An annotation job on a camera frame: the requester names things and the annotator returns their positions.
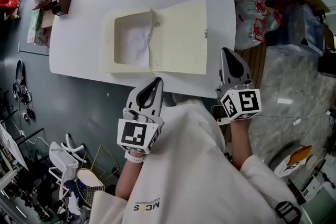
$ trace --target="red object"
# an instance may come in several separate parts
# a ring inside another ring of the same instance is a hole
[[[0,9],[4,10],[7,15],[12,14],[18,7],[19,0],[0,0]]]

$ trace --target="open file box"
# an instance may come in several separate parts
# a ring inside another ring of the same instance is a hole
[[[110,14],[104,71],[206,73],[205,0]]]

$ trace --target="forearm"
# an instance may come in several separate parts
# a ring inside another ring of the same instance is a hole
[[[135,157],[142,157],[143,154],[130,153]],[[128,200],[133,191],[135,182],[138,179],[143,163],[133,163],[126,161],[125,166],[121,172],[120,178],[118,180],[115,195],[124,200]]]
[[[240,170],[245,160],[252,156],[247,120],[231,121],[231,134],[233,166]]]

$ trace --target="white marker cube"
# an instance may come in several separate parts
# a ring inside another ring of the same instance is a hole
[[[117,144],[126,151],[149,154],[159,136],[159,125],[119,119]]]
[[[259,89],[228,90],[220,101],[230,121],[250,119],[261,111]]]

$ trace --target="white table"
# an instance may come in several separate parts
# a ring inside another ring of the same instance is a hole
[[[215,89],[220,82],[220,49],[233,49],[235,44],[234,0],[206,0],[206,75],[168,72],[111,74],[103,71],[103,24],[107,13],[140,7],[165,8],[185,1],[189,0],[72,0],[68,15],[55,16],[50,40],[50,71],[134,87],[147,78],[159,76],[164,81],[166,92],[215,98]]]

